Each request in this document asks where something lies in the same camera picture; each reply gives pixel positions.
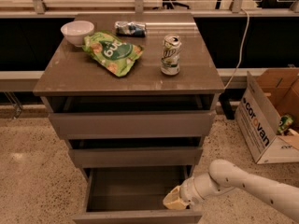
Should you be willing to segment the grey bottom drawer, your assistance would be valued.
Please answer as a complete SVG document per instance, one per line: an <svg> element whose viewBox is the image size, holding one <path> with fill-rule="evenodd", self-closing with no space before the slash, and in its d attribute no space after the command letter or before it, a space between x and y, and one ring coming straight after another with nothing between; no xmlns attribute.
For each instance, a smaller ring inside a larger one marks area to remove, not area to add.
<svg viewBox="0 0 299 224"><path fill-rule="evenodd" d="M197 224L192 209L169 210L163 199L185 179L182 166L97 168L90 171L76 224Z"/></svg>

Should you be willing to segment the grey drawer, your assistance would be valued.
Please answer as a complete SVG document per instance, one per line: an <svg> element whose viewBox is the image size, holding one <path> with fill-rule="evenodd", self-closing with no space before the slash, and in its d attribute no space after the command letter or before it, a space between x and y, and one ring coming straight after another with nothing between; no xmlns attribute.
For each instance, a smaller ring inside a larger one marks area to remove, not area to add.
<svg viewBox="0 0 299 224"><path fill-rule="evenodd" d="M175 166L198 163L202 137L68 140L69 155L80 168Z"/></svg>
<svg viewBox="0 0 299 224"><path fill-rule="evenodd" d="M45 95L50 123L62 139L134 139L207 135L216 94Z"/></svg>
<svg viewBox="0 0 299 224"><path fill-rule="evenodd" d="M185 179L182 166L97 168L90 171L76 224L197 224L192 209L169 210L163 199Z"/></svg>

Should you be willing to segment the grey top drawer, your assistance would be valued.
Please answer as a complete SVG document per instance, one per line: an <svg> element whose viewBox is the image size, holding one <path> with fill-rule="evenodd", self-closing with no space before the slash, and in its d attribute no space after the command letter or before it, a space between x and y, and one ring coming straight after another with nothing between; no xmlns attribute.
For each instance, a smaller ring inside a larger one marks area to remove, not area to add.
<svg viewBox="0 0 299 224"><path fill-rule="evenodd" d="M134 139L207 135L216 94L45 95L50 123L62 139Z"/></svg>

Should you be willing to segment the grey middle drawer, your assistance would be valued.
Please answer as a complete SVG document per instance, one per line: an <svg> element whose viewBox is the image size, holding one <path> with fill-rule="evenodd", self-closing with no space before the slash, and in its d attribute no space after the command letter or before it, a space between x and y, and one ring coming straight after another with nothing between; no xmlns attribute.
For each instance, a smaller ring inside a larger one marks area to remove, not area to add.
<svg viewBox="0 0 299 224"><path fill-rule="evenodd" d="M202 137L68 140L69 155L80 168L175 166L198 163Z"/></svg>

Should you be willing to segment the grey drawer cabinet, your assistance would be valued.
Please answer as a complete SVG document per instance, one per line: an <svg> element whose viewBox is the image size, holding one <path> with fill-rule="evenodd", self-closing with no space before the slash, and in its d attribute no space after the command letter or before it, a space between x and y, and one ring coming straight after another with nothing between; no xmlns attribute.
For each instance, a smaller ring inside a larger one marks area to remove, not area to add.
<svg viewBox="0 0 299 224"><path fill-rule="evenodd" d="M219 98L224 86L192 15L151 13L139 16L139 20L147 24L147 33L130 41L143 47L144 52L128 75L116 77L82 49L63 41L37 82L35 95L41 98L43 94L61 96L68 93L75 96L216 94ZM163 41L169 34L178 35L182 43L179 73L175 76L161 71ZM194 168L175 166L185 168L185 177ZM77 168L85 177L90 176L92 169L97 169Z"/></svg>

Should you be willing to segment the white green soda can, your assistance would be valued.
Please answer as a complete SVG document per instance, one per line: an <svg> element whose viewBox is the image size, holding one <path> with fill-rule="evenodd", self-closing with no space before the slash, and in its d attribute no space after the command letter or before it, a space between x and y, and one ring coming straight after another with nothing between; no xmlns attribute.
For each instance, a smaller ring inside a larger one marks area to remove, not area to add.
<svg viewBox="0 0 299 224"><path fill-rule="evenodd" d="M178 35L169 34L164 37L161 71L168 76L179 73L179 54L182 43Z"/></svg>

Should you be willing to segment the green can in box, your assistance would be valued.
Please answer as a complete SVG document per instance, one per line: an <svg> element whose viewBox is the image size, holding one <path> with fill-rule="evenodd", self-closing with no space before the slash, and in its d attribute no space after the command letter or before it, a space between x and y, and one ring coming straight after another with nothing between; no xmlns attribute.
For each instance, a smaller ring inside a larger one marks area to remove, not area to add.
<svg viewBox="0 0 299 224"><path fill-rule="evenodd" d="M281 117L278 125L278 135L283 135L293 125L293 117L285 114Z"/></svg>

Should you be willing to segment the white cardboard box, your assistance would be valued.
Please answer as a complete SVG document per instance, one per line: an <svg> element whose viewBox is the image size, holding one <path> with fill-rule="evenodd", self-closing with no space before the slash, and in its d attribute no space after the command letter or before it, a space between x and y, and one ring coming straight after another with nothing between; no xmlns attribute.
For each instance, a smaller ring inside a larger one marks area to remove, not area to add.
<svg viewBox="0 0 299 224"><path fill-rule="evenodd" d="M278 135L285 114L293 125ZM235 119L257 164L299 162L299 69L267 69L258 77L247 73Z"/></svg>

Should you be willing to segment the green snack bag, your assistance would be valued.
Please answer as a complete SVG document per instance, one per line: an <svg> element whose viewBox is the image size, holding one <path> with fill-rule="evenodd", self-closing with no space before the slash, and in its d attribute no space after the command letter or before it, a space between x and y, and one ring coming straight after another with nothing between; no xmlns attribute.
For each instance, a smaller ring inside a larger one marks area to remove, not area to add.
<svg viewBox="0 0 299 224"><path fill-rule="evenodd" d="M82 49L116 77L125 77L144 51L107 31L85 36Z"/></svg>

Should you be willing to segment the white bowl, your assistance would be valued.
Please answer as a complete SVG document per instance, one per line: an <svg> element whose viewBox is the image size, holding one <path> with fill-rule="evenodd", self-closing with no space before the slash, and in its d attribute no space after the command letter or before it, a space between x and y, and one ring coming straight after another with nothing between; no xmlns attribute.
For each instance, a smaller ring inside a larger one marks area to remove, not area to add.
<svg viewBox="0 0 299 224"><path fill-rule="evenodd" d="M94 33L94 25L89 21L71 21L61 27L61 32L69 43L81 47L84 37Z"/></svg>

